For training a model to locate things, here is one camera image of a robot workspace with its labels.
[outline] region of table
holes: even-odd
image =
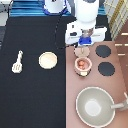
[[[114,41],[104,41],[95,43],[89,46],[90,54],[88,58],[92,61],[92,69],[86,77],[80,77],[74,71],[74,47],[66,49],[66,128],[89,128],[78,117],[75,110],[75,100],[78,93],[89,86],[96,86],[106,90],[114,99],[115,103],[120,103],[125,100],[124,92],[126,87],[119,64],[119,58]],[[95,49],[98,45],[107,45],[111,48],[111,55],[107,58],[101,58],[96,55]],[[111,62],[115,67],[115,74],[110,77],[102,76],[98,71],[100,62]],[[116,111],[114,120],[106,128],[128,128],[128,110],[119,112]]]
[[[65,49],[57,50],[54,44],[58,18],[10,17],[7,20],[0,51],[0,128],[66,127],[66,53]],[[72,16],[62,17],[57,32],[58,47],[65,45],[66,25],[74,20]],[[97,26],[100,25],[108,27],[106,16],[97,17]],[[110,37],[108,27],[105,40]],[[11,67],[19,50],[24,52],[23,71],[16,75]],[[46,51],[58,56],[53,70],[39,66],[39,56]]]

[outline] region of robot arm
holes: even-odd
[[[92,45],[105,39],[106,27],[95,28],[99,6],[105,0],[66,0],[68,11],[76,21],[67,24],[66,44]]]

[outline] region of pink tabletop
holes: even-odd
[[[74,55],[74,47],[71,46],[66,49],[66,128],[90,128],[80,120],[75,109],[76,97],[86,87],[96,86],[106,90],[115,103],[125,100],[123,93],[126,92],[126,87],[114,43],[104,41],[89,46],[90,54],[88,58],[92,61],[92,69],[86,77],[80,77],[75,73],[74,63],[77,57]],[[107,45],[111,48],[111,55],[107,58],[99,57],[95,53],[98,45]],[[114,75],[102,76],[98,71],[98,65],[101,62],[112,63],[115,67]],[[128,110],[116,111],[114,120],[105,128],[128,128]]]

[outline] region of small bowl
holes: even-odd
[[[86,67],[85,69],[81,69],[79,68],[78,66],[78,62],[83,60],[85,63],[86,63]],[[78,57],[76,60],[75,60],[75,71],[80,74],[81,76],[87,76],[88,73],[90,72],[91,70],[91,67],[92,67],[92,62],[89,58],[87,57]]]
[[[40,55],[39,64],[44,69],[51,69],[57,64],[57,56],[52,52],[45,52]]]

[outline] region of blue object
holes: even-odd
[[[84,38],[84,37],[81,36],[80,39],[79,39],[79,44],[80,45],[85,45],[85,44],[89,45],[91,43],[92,43],[91,37]]]
[[[60,15],[60,14],[66,14],[68,12],[67,9],[64,9],[62,10],[60,13],[50,13],[47,9],[44,9],[43,8],[43,12],[46,14],[46,15]]]
[[[44,0],[14,0],[11,17],[17,16],[48,16],[44,13]],[[98,10],[98,15],[106,15],[104,6]],[[71,16],[69,12],[64,12],[63,16]]]

